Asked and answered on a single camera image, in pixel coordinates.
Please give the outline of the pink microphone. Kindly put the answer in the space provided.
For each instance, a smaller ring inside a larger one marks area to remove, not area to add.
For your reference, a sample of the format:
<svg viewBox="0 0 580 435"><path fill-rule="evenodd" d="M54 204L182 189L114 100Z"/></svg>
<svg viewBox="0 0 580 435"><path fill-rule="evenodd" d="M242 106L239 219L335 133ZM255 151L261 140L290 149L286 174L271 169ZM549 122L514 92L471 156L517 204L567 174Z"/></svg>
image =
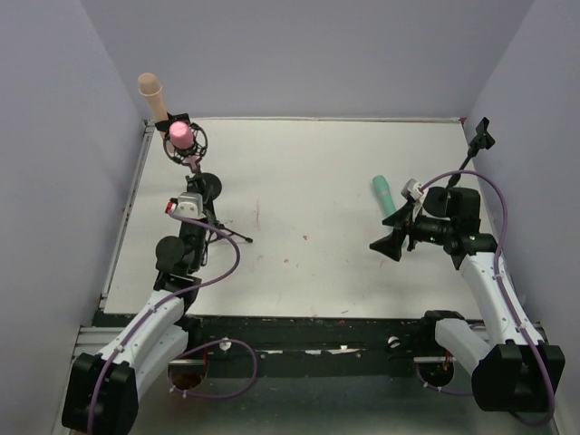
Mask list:
<svg viewBox="0 0 580 435"><path fill-rule="evenodd" d="M174 149L174 157L180 163L194 169L198 166L198 145L189 124L175 121L169 126L169 141Z"/></svg>

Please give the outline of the peach microphone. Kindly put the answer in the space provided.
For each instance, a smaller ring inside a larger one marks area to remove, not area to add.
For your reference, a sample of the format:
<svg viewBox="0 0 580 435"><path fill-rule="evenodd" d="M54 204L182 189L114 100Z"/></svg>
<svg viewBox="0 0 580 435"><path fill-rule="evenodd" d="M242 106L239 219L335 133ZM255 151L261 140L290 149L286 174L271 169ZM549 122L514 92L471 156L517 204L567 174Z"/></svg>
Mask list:
<svg viewBox="0 0 580 435"><path fill-rule="evenodd" d="M168 121L168 110L159 78L151 72L142 73L138 77L138 90L149 105L154 121Z"/></svg>

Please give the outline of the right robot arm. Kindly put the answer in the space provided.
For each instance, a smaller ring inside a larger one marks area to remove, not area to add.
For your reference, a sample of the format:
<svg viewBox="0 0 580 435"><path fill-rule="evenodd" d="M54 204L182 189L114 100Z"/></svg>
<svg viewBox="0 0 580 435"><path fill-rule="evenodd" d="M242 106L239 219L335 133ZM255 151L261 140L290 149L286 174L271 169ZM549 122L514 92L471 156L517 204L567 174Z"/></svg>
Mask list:
<svg viewBox="0 0 580 435"><path fill-rule="evenodd" d="M478 336L460 314L428 312L435 343L469 374L483 411L549 411L566 359L527 319L505 277L498 242L480 232L479 193L413 187L405 196L406 204L382 222L391 233L372 242L371 250L399 261L420 242L442 247L468 284L488 337Z"/></svg>

